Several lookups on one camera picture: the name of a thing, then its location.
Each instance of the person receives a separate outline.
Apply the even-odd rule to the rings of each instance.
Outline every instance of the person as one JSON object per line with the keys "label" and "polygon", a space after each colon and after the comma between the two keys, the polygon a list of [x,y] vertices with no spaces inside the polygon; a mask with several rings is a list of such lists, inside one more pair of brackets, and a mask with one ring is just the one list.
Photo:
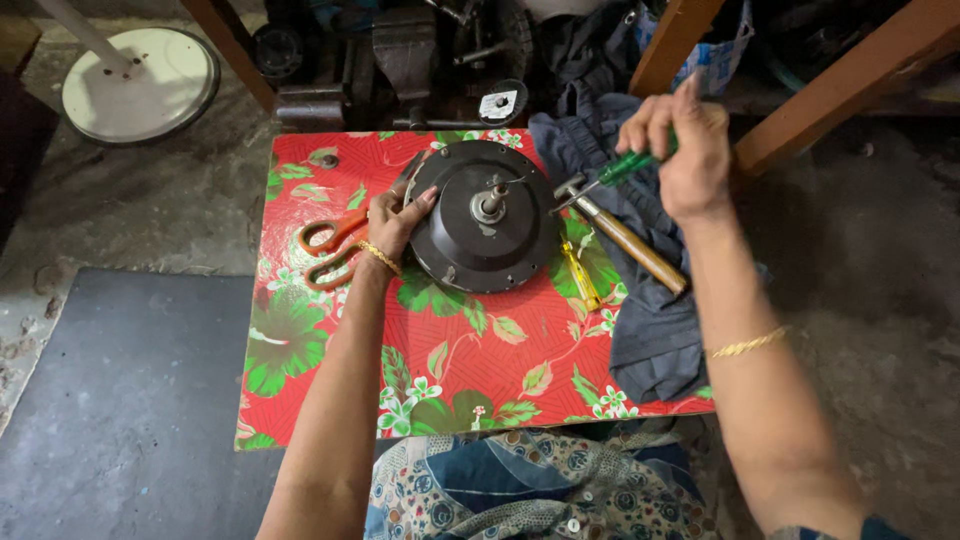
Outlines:
{"label": "person", "polygon": [[[695,81],[646,99],[620,129],[618,153],[667,157],[660,197],[689,249],[709,379],[724,445],[763,533],[839,539],[894,534],[869,518],[834,448],[812,386],[784,339],[728,191],[726,114],[709,114]],[[410,437],[371,467],[384,301],[433,189],[400,209],[403,186],[374,197],[370,243],[344,316],[300,410],[258,534],[272,538],[719,537],[662,420],[605,435],[509,430]]]}

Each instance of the hammer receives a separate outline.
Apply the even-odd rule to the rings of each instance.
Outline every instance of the hammer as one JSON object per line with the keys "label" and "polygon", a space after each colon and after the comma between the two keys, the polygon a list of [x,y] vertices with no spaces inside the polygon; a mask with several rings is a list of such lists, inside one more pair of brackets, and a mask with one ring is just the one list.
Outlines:
{"label": "hammer", "polygon": [[[560,201],[565,197],[574,197],[580,193],[578,186],[587,178],[578,173],[553,190],[553,194]],[[653,274],[655,278],[666,285],[674,295],[680,295],[686,289],[686,278],[670,265],[663,257],[650,246],[643,243],[636,234],[613,217],[608,211],[601,209],[588,197],[581,196],[574,201],[573,206],[585,214],[590,221],[611,238],[616,245],[636,259],[641,266]]]}

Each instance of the white round base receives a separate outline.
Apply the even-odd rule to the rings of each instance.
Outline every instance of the white round base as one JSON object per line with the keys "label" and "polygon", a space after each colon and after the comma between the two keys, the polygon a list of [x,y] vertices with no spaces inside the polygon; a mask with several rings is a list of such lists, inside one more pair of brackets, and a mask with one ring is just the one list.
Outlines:
{"label": "white round base", "polygon": [[133,61],[127,73],[87,51],[63,81],[63,110],[90,138],[129,144],[167,134],[203,113],[217,92],[216,58],[187,34],[145,28],[108,41]]}

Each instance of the wooden hammer handle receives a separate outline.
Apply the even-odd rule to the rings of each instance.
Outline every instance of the wooden hammer handle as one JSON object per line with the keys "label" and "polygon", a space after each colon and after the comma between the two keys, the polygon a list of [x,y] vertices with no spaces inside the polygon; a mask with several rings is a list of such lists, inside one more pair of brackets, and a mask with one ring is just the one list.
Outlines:
{"label": "wooden hammer handle", "polygon": [[623,248],[623,251],[630,254],[630,257],[636,259],[644,268],[646,268],[655,278],[666,285],[674,295],[679,295],[686,289],[686,278],[678,272],[669,262],[655,252],[650,246],[643,243],[633,231],[620,223],[620,220],[613,217],[608,211],[600,209],[598,213],[592,216],[594,223],[601,231],[607,234],[616,245]]}

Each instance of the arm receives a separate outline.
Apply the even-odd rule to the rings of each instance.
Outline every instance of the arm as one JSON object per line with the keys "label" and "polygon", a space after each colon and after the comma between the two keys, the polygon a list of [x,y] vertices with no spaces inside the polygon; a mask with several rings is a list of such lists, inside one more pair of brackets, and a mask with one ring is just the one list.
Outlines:
{"label": "arm", "polygon": [[673,96],[648,98],[624,124],[617,148],[650,144],[663,159],[670,125],[680,142],[660,168],[660,195],[690,251],[707,368],[733,469],[765,534],[803,526],[859,538],[862,494],[837,457],[827,419],[789,346],[776,341],[709,357],[780,323],[730,202],[726,114],[702,107],[695,85],[688,80]]}
{"label": "arm", "polygon": [[[370,204],[369,242],[396,261],[436,188],[403,211],[395,186]],[[344,316],[294,426],[257,538],[359,538],[370,493],[387,285],[393,272],[359,257]]]}

